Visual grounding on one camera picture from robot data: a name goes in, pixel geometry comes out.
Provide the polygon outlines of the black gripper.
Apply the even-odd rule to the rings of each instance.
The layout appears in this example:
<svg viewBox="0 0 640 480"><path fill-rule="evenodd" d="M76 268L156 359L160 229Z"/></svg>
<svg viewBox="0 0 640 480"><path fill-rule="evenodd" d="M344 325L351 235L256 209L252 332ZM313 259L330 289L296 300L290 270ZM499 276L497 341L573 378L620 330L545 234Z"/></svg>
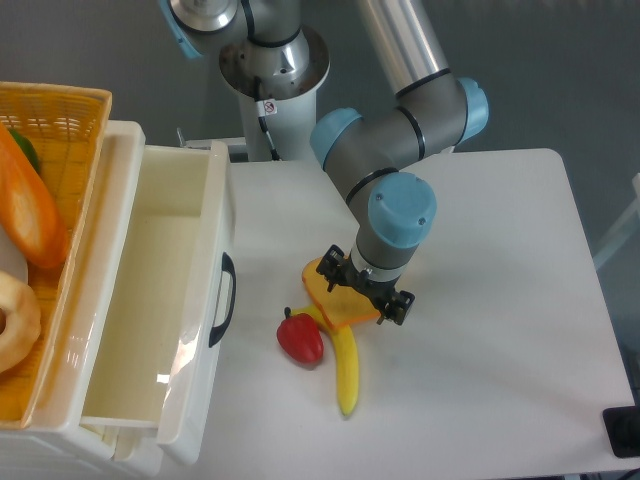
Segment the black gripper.
<svg viewBox="0 0 640 480"><path fill-rule="evenodd" d="M395 281L374 281L366 271L358 271L337 245L331 245L321 257L316 272L327 281L328 292L332 292L338 285L349 287L365 296L380 313L378 325L390 321L401 326L415 301L413 293L396 291Z"/></svg>

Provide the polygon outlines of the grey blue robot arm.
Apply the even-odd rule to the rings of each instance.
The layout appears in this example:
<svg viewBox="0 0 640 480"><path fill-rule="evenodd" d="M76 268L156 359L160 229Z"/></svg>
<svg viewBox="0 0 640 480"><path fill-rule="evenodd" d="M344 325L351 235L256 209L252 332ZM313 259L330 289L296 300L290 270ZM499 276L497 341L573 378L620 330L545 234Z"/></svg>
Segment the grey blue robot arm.
<svg viewBox="0 0 640 480"><path fill-rule="evenodd" d="M330 67L322 37L297 1L163 1L183 54L217 59L240 106L252 161L316 160L359 229L353 247L331 247L318 273L328 286L363 295L382 320L401 324L414 297L396 284L431 229L435 196L410 165L479 134L489 117L484 91L454 76L418 1L361 1L395 108L369 121L341 108L316 114Z"/></svg>

